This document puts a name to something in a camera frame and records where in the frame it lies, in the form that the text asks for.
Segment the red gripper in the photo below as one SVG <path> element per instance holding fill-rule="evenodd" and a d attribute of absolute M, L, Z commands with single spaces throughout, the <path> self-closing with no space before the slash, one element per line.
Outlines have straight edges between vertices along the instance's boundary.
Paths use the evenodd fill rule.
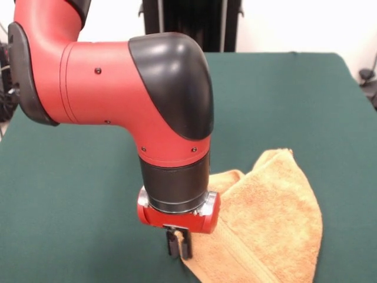
<path fill-rule="evenodd" d="M 217 192 L 209 191 L 206 201 L 197 209 L 181 214 L 164 213 L 150 205 L 148 194 L 141 188 L 137 199 L 137 215 L 141 223 L 158 228 L 180 229 L 182 235 L 181 257 L 184 260 L 192 259 L 193 249 L 191 232 L 210 234 L 215 230 L 219 218 L 221 199 Z M 168 254 L 172 258 L 179 257 L 179 244 L 175 230 L 166 230 Z"/>

